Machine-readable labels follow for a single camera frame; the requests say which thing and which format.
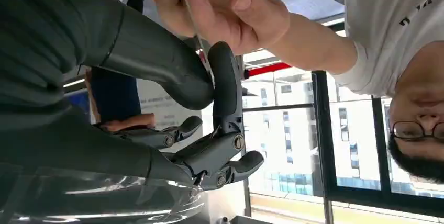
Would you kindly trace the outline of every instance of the blue panel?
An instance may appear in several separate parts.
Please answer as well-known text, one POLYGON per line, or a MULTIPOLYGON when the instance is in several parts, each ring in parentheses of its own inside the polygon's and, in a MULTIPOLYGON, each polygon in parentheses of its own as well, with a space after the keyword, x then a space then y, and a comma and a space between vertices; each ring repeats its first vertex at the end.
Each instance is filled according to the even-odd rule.
POLYGON ((91 121, 90 117, 90 99, 88 98, 88 92, 81 92, 66 97, 71 104, 80 108, 85 114, 88 122, 91 121))

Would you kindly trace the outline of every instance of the hand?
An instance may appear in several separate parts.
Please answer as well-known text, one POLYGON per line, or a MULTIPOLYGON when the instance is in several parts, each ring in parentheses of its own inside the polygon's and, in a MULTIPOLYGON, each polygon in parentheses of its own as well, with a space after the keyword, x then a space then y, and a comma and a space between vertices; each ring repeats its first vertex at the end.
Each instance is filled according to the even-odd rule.
POLYGON ((126 128, 126 126, 118 120, 106 122, 103 125, 101 125, 101 127, 105 128, 109 132, 117 132, 126 128))
MULTIPOLYGON (((182 0, 154 0, 174 33, 194 36, 182 0)), ((227 42, 235 54, 268 48, 290 27, 290 13, 281 0, 188 0, 201 36, 211 44, 227 42)))

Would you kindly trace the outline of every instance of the robotic arm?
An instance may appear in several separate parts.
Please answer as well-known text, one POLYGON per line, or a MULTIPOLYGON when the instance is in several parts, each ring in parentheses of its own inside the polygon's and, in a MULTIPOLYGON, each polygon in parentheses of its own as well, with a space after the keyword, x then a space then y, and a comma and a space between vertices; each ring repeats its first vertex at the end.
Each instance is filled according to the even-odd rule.
MULTIPOLYGON (((231 161, 245 141, 226 43, 209 52, 213 87, 192 49, 118 1, 1 6, 0 223, 173 223, 201 210, 201 192, 244 180, 263 163, 254 151, 231 161), (214 132, 170 155, 102 132, 63 100, 62 73, 79 63, 153 80, 189 109, 214 101, 214 132)), ((177 134, 142 137, 165 143, 177 134)))

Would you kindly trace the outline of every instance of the red beam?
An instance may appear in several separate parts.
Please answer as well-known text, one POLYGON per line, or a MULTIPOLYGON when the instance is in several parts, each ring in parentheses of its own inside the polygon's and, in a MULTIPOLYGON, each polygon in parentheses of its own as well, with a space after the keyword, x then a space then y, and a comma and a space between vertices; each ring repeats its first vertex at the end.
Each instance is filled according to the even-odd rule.
POLYGON ((291 68, 291 66, 286 63, 275 63, 275 64, 272 64, 272 65, 269 65, 266 67, 250 70, 248 72, 248 74, 249 74, 249 77, 252 77, 252 76, 257 76, 260 74, 280 71, 280 70, 284 70, 284 69, 288 69, 288 68, 291 68))

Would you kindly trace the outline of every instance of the skin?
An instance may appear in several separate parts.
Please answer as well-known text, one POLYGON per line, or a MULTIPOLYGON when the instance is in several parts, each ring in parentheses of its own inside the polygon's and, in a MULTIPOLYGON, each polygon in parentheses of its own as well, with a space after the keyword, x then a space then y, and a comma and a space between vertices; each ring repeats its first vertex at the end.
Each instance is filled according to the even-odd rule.
MULTIPOLYGON (((171 31, 188 37, 195 34, 183 1, 154 1, 163 22, 171 31)), ((356 62, 357 53, 350 39, 342 38, 301 15, 290 13, 281 0, 188 2, 198 33, 210 43, 227 42, 235 54, 266 48, 295 67, 325 70, 331 74, 347 72, 356 62)), ((413 57, 396 85, 390 110, 393 123, 416 121, 430 131, 431 125, 444 120, 442 52, 444 43, 432 42, 413 57)), ((444 158, 444 145, 434 139, 416 143, 396 141, 407 155, 444 158)))
MULTIPOLYGON (((390 105, 391 127, 398 121, 420 123, 426 134, 444 121, 444 42, 432 42, 416 53, 396 84, 390 105)), ((395 139, 405 155, 444 160, 444 144, 434 138, 421 142, 395 139)))
MULTIPOLYGON (((91 106, 92 106, 92 111, 93 111, 94 117, 96 119, 96 122, 99 123, 101 121, 100 114, 98 113, 96 101, 95 101, 93 93, 91 91, 90 80, 91 80, 91 72, 87 71, 86 75, 85 75, 85 84, 86 84, 86 88, 88 90, 88 96, 91 101, 91 106)), ((156 118, 153 113, 141 114, 141 115, 136 115, 136 116, 130 117, 130 118, 123 120, 123 121, 114 120, 111 122, 106 122, 101 126, 110 132, 121 131, 125 128, 129 128, 129 127, 133 127, 133 126, 147 126, 149 128, 154 128, 156 126, 156 118)))
MULTIPOLYGON (((195 34, 181 0, 154 0, 173 32, 195 34)), ((283 61, 304 70, 341 74, 353 67, 353 42, 301 15, 281 0, 188 0, 199 34, 210 43, 227 42, 235 54, 267 48, 283 61)))

